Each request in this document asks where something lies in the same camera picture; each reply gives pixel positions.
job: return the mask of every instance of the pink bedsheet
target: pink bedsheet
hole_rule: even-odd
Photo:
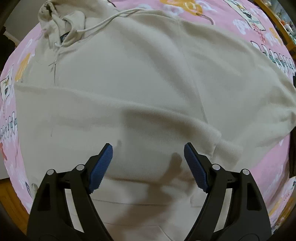
[[[197,15],[202,13],[212,18],[217,26],[251,42],[291,81],[296,71],[288,50],[268,17],[247,0],[116,0],[113,3],[105,1],[106,4],[114,4],[119,9],[134,7],[160,9],[191,22],[211,24],[205,17]],[[23,70],[34,56],[41,34],[41,27],[38,24],[9,57],[0,78],[1,151],[12,185],[28,212],[31,210],[33,201],[18,141],[14,83],[20,79]],[[288,149],[289,135],[251,169],[269,211],[271,226],[274,226],[295,185],[295,178],[288,177]]]

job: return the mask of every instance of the beige hoodie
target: beige hoodie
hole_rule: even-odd
[[[114,157],[91,197],[114,240],[184,240],[205,200],[184,144],[227,170],[253,167],[296,125],[295,88],[251,44],[161,11],[83,31],[118,12],[96,0],[40,9],[44,34],[15,86],[27,177],[39,185],[109,142]]]

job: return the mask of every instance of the bed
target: bed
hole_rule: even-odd
[[[119,9],[158,9],[191,22],[216,24],[251,42],[293,82],[296,67],[292,57],[266,14],[248,0],[105,1]],[[31,192],[37,187],[29,185],[18,141],[14,83],[21,79],[28,62],[34,56],[41,35],[42,30],[38,24],[9,57],[0,78],[1,152],[12,185],[28,213],[33,203]],[[284,221],[281,219],[279,222],[278,219],[285,206],[290,205],[289,199],[296,183],[295,178],[289,178],[289,140],[288,135],[250,170],[262,193],[273,231]]]

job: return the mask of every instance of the pink fabric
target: pink fabric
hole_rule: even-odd
[[[202,11],[204,15],[211,17],[217,26],[251,42],[254,47],[267,55],[292,81],[296,68],[288,50],[283,45],[265,13],[247,0],[240,0],[239,2],[235,0],[116,0],[113,3],[119,9],[134,7],[160,9],[191,22],[211,24],[208,19],[196,15],[196,12],[200,13]],[[0,124],[3,126],[3,132],[7,127],[6,120],[10,122],[9,116],[12,116],[13,112],[16,113],[14,96],[16,72],[19,70],[22,60],[28,54],[30,54],[30,58],[34,55],[34,49],[40,35],[41,28],[38,24],[28,33],[10,56],[1,74],[2,81],[11,75],[9,71],[13,65],[10,94],[4,102],[2,99],[0,100],[2,103]],[[28,181],[18,142],[17,128],[15,134],[11,135],[9,131],[7,133],[6,135],[9,135],[9,137],[4,137],[4,134],[1,139],[3,153],[6,156],[5,166],[18,197],[29,212],[32,198],[29,195],[29,188],[27,190],[25,184]],[[295,179],[288,178],[288,149],[289,135],[276,145],[257,166],[251,169],[251,173],[270,212],[272,226],[286,205],[294,188]]]

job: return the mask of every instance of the clothing label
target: clothing label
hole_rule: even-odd
[[[250,25],[252,29],[257,26],[259,30],[265,30],[264,26],[261,24],[260,20],[256,18],[251,12],[246,10],[246,8],[237,0],[224,0],[228,5],[233,8],[239,15],[241,15]]]
[[[61,39],[61,43],[63,43],[63,41],[65,40],[65,38],[68,36],[69,32],[63,34],[60,39]]]

